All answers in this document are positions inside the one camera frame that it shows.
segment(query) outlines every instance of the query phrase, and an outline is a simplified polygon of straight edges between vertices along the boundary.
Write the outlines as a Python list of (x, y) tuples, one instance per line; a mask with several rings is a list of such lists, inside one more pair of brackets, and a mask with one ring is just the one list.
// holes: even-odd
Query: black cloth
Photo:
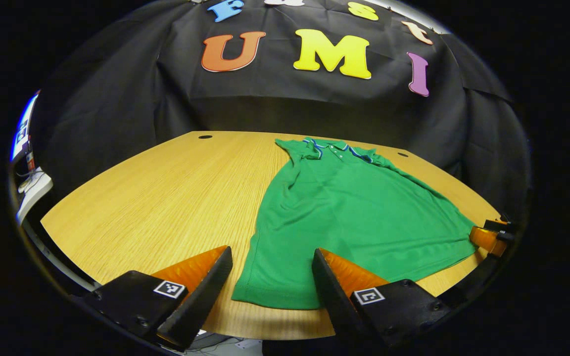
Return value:
[[(196, 4), (162, 0), (113, 23), (56, 70), (42, 88), (30, 124), (36, 162), (63, 198), (97, 174), (194, 130), (263, 131), (335, 137), (412, 151), (481, 194), (510, 219), (522, 216), (531, 182), (529, 151), (504, 86), (454, 35), (375, 8), (378, 21), (348, 11), (346, 1), (306, 0), (242, 12), (215, 23)], [(296, 70), (298, 29), (321, 30), (335, 45), (358, 36), (367, 47), (369, 80), (339, 70)], [(236, 58), (239, 35), (263, 31), (254, 61), (232, 72), (201, 67), (206, 38), (233, 35), (224, 58)], [(409, 90), (407, 52), (425, 58), (422, 97)]]

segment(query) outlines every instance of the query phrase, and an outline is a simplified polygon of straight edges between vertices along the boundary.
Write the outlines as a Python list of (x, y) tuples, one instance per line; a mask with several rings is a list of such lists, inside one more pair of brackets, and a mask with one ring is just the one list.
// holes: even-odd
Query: wooden table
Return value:
[[(212, 135), (199, 139), (200, 135)], [(258, 207), (276, 173), (289, 160), (274, 139), (304, 135), (192, 132), (169, 140), (99, 174), (61, 200), (41, 220), (61, 250), (105, 284), (128, 270), (154, 273), (217, 246), (233, 251), (233, 270), (202, 329), (263, 340), (298, 340), (334, 334), (326, 310), (271, 309), (231, 300), (255, 232)], [(482, 226), (500, 216), (484, 199), (446, 172), (396, 148), (377, 148), (399, 169), (444, 194)], [(486, 255), (418, 284), (439, 295)]]

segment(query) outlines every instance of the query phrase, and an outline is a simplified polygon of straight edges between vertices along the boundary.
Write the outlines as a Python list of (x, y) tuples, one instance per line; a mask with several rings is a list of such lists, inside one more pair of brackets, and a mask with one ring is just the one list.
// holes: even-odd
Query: cable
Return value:
[(207, 352), (212, 352), (212, 351), (215, 351), (215, 350), (217, 349), (217, 347), (219, 347), (219, 345), (223, 345), (224, 342), (226, 342), (227, 340), (230, 340), (230, 339), (236, 339), (236, 341), (233, 342), (233, 343), (242, 342), (242, 341), (244, 340), (244, 339), (242, 339), (242, 338), (237, 338), (237, 337), (235, 337), (235, 336), (228, 336), (228, 338), (225, 338), (225, 339), (221, 340), (219, 343), (216, 343), (216, 344), (213, 344), (213, 345), (204, 346), (204, 347), (199, 347), (199, 348), (197, 348), (197, 349), (186, 349), (186, 351), (204, 352), (203, 349), (205, 349), (205, 348), (207, 348), (207, 347), (213, 347), (213, 346), (214, 346), (214, 347), (215, 347), (214, 349), (207, 351)]
[[(34, 172), (36, 174), (45, 174), (45, 172), (43, 171), (39, 171), (39, 172)], [(25, 191), (29, 191), (30, 189), (32, 189), (32, 187), (34, 187), (34, 185), (37, 185), (37, 183), (39, 182), (39, 180), (37, 179), (36, 182), (32, 183), (32, 185), (30, 185), (29, 187), (25, 188)]]
[(29, 171), (29, 172), (24, 173), (24, 174), (19, 174), (18, 172), (15, 171), (14, 174), (16, 174), (18, 177), (27, 177), (27, 176), (31, 176), (34, 173), (39, 173), (39, 172), (43, 172), (43, 171), (33, 170), (33, 171)]
[(219, 335), (219, 334), (215, 334), (215, 333), (212, 333), (212, 334), (210, 334), (210, 335), (206, 335), (206, 336), (204, 336), (203, 338), (201, 338), (201, 339), (199, 339), (199, 340), (200, 340), (200, 342), (201, 342), (201, 340), (204, 340), (204, 339), (210, 338), (210, 336), (215, 336), (215, 335)]
[(211, 355), (211, 356), (212, 356), (212, 354), (209, 354), (210, 352), (215, 352), (215, 350), (216, 350), (218, 347), (220, 347), (221, 345), (230, 345), (231, 343), (224, 343), (224, 341), (230, 340), (230, 339), (233, 339), (233, 338), (236, 339), (236, 341), (235, 341), (235, 342), (231, 342), (231, 343), (237, 343), (237, 342), (243, 341), (243, 340), (240, 339), (240, 338), (236, 338), (236, 337), (234, 337), (234, 336), (230, 336), (229, 338), (227, 338), (227, 339), (221, 341), (221, 342), (220, 342), (219, 344), (217, 344), (217, 345), (206, 346), (206, 347), (215, 346), (215, 348), (212, 349), (212, 350), (204, 351), (203, 349), (205, 349), (206, 347), (200, 347), (199, 349), (196, 349), (195, 351), (201, 352), (202, 354), (207, 354), (207, 355)]

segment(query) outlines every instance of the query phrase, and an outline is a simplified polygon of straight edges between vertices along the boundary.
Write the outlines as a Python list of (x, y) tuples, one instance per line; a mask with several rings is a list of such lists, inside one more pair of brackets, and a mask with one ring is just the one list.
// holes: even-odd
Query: orange letter u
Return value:
[(244, 39), (243, 50), (235, 59), (224, 59), (224, 48), (226, 42), (233, 38), (232, 35), (221, 35), (208, 38), (204, 41), (206, 49), (201, 57), (201, 66), (211, 72), (228, 72), (237, 70), (249, 65), (258, 49), (258, 40), (265, 36), (265, 32), (253, 31), (242, 33), (239, 37)]

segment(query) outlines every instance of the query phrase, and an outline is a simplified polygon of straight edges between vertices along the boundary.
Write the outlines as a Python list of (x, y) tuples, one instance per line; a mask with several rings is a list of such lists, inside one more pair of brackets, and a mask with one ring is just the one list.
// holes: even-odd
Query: green polo shirt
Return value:
[(291, 160), (265, 192), (233, 300), (318, 309), (319, 247), (391, 282), (421, 279), (475, 251), (472, 221), (375, 149), (310, 137), (276, 144)]

